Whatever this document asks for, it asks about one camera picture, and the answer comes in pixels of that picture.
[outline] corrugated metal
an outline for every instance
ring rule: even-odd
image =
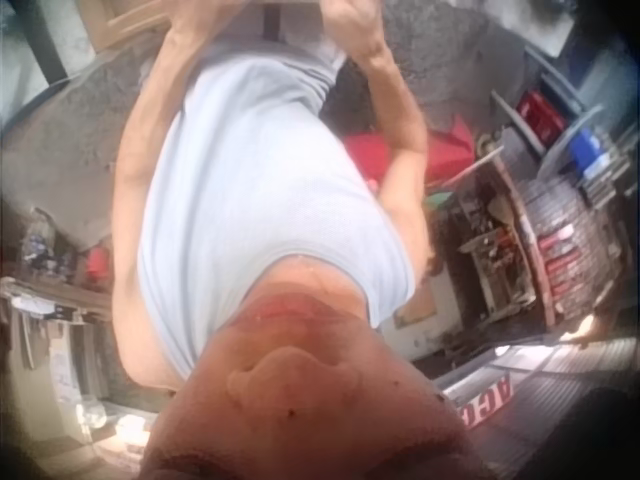
[[[489,468],[502,478],[512,477],[533,454],[531,445],[491,425],[471,430],[469,437]]]
[[[499,367],[535,370],[553,353],[553,348],[542,345],[512,347],[492,363]]]
[[[444,393],[455,405],[461,407],[469,400],[476,397],[478,392],[484,391],[486,388],[500,380],[500,378],[504,376],[504,373],[504,371],[496,370],[494,368],[479,368],[464,380],[456,383],[451,388],[446,389]]]
[[[640,369],[637,348],[633,338],[593,343],[583,349],[527,346],[512,348],[494,360],[493,365],[501,368],[488,368],[519,370],[510,373],[515,380],[511,401],[469,433],[480,456],[499,477],[513,477],[580,398],[601,386],[622,390],[630,386],[634,372]]]
[[[489,423],[537,445],[551,433],[569,407],[591,388],[592,385],[578,380],[530,377]]]
[[[607,344],[605,348],[606,351],[600,364],[598,364],[598,371],[626,370],[631,367],[636,348],[636,340],[634,338],[614,340]]]
[[[592,372],[600,362],[605,351],[604,347],[602,342],[592,343],[584,349],[578,345],[565,345],[553,354],[542,371],[550,373]]]

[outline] blue object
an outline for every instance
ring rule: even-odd
[[[600,141],[588,128],[583,128],[569,143],[576,167],[582,175],[604,153]]]

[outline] red object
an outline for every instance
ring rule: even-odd
[[[554,245],[571,238],[574,233],[575,229],[573,228],[573,223],[570,223],[551,235],[540,237],[538,239],[538,247],[540,250],[549,250]]]
[[[94,280],[109,277],[109,250],[104,247],[93,247],[87,257],[87,275]]]
[[[574,248],[570,252],[565,253],[564,255],[560,255],[559,257],[548,261],[547,264],[546,264],[547,265],[547,273],[549,275],[553,275],[554,273],[556,273],[559,270],[563,269],[564,267],[566,267],[570,263],[575,262],[581,256],[582,256],[582,253],[580,253],[580,250],[578,248]]]
[[[566,120],[539,92],[527,92],[520,100],[517,110],[547,148],[567,128]]]
[[[353,135],[344,145],[366,180],[378,183],[389,168],[389,148],[380,134]],[[429,162],[425,184],[440,184],[471,166],[475,160],[473,136],[456,115],[449,133],[429,132]]]
[[[555,285],[552,287],[553,298],[557,300],[564,297],[567,293],[577,290],[579,287],[582,287],[582,283],[563,282]]]
[[[458,415],[470,430],[487,420],[511,400],[513,387],[511,377],[506,373],[496,383],[458,409]]]

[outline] lips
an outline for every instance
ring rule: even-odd
[[[312,325],[322,326],[338,321],[352,320],[305,293],[281,293],[258,298],[243,307],[230,323],[247,328],[255,328],[266,320],[291,318],[296,321],[311,322]]]

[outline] wall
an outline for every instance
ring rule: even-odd
[[[449,271],[445,267],[437,277],[429,277],[429,284],[438,313],[415,325],[397,330],[393,319],[381,325],[387,344],[407,360],[415,360],[440,349],[440,337],[450,331],[462,329],[460,310]]]

